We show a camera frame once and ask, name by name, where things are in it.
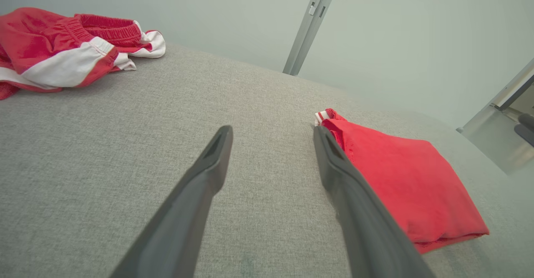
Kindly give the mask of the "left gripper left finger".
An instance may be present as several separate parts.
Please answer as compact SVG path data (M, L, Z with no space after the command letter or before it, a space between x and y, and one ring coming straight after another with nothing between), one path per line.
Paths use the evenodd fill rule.
M213 197L222 189L232 150L222 126L186 171L113 270L113 278L192 278Z

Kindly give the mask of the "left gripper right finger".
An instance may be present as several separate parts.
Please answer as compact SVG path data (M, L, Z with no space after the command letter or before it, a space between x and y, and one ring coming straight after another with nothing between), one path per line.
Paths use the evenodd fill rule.
M433 278L406 233L351 163L334 136L315 126L322 185L338 214L353 278Z

